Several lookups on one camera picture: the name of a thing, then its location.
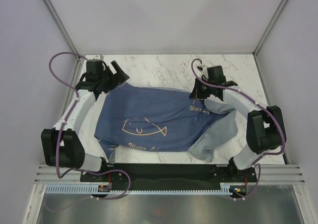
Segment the blue denim pillowcase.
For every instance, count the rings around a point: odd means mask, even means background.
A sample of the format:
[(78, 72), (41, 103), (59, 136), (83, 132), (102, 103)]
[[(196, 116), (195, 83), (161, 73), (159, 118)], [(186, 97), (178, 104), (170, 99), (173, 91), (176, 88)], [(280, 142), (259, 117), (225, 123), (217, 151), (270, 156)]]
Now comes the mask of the blue denim pillowcase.
[(183, 90), (124, 83), (107, 95), (95, 138), (110, 162), (119, 146), (149, 152), (188, 152), (211, 162), (214, 150), (238, 132), (236, 110)]

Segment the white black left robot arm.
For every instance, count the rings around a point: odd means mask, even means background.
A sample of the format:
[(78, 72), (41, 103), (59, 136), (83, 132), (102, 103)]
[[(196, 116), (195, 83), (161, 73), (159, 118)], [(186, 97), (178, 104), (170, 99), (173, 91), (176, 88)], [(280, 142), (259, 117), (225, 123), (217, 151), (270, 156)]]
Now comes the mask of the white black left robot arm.
[(107, 179), (109, 170), (102, 165), (103, 158), (85, 151), (79, 131), (98, 97), (129, 79), (115, 60), (111, 65), (115, 71), (111, 71), (103, 60), (87, 60), (86, 72), (73, 87), (75, 95), (71, 104), (53, 128), (42, 131), (43, 153), (48, 166), (87, 170), (97, 181)]

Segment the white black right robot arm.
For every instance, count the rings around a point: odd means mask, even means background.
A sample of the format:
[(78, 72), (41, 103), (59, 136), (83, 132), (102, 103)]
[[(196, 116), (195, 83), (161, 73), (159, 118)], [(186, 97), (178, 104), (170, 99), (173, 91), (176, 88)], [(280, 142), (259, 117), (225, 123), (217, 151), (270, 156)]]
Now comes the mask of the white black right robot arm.
[(240, 181), (245, 169), (253, 167), (265, 156), (281, 155), (286, 145), (286, 132), (282, 111), (278, 106), (264, 106), (247, 95), (236, 82), (227, 80), (221, 66), (191, 65), (198, 69), (190, 98), (205, 99), (211, 95), (231, 105), (246, 120), (244, 148), (229, 161), (227, 176), (231, 181)]

